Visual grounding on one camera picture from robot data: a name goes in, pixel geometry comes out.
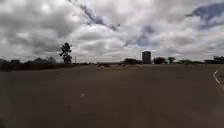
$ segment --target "asphalt road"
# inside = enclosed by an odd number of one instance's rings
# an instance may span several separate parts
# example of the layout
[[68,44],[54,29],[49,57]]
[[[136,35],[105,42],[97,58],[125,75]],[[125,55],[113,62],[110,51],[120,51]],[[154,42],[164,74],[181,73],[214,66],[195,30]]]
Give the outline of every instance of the asphalt road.
[[219,67],[0,73],[0,128],[223,128]]

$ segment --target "distant treeline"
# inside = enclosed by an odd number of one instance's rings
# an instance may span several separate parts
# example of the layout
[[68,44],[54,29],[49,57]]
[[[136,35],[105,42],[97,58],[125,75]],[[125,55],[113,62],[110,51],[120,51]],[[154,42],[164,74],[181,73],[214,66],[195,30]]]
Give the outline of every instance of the distant treeline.
[[21,62],[20,60],[4,60],[0,59],[0,71],[12,71],[12,70],[47,70],[57,68],[71,68],[78,65],[87,65],[87,63],[80,64],[64,64],[57,63],[53,58],[42,59],[37,58],[35,60]]

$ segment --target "palm tree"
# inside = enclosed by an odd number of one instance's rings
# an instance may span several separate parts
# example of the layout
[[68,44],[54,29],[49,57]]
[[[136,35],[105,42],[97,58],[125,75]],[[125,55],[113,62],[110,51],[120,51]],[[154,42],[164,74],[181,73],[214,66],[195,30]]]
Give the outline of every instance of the palm tree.
[[62,52],[59,54],[62,56],[62,59],[64,60],[65,64],[71,64],[72,63],[72,56],[69,55],[69,53],[72,52],[71,50],[72,45],[69,45],[69,43],[64,43],[61,47]]

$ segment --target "white cloud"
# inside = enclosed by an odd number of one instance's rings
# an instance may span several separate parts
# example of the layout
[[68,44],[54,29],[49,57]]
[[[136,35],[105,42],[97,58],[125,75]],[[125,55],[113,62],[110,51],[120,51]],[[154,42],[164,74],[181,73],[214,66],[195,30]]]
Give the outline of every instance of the white cloud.
[[54,55],[65,41],[72,43],[73,56],[88,58],[141,58],[141,51],[159,56],[203,59],[221,55],[223,15],[208,29],[199,16],[186,17],[199,6],[223,0],[92,0],[80,1],[107,25],[86,25],[78,4],[67,0],[7,0],[0,3],[0,55],[30,59]]

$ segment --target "tall building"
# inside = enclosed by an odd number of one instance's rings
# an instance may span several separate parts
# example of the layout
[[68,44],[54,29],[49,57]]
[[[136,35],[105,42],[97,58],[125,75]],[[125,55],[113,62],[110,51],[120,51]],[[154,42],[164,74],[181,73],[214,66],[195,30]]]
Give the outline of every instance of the tall building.
[[143,64],[151,64],[151,52],[150,51],[145,51],[142,53],[142,62]]

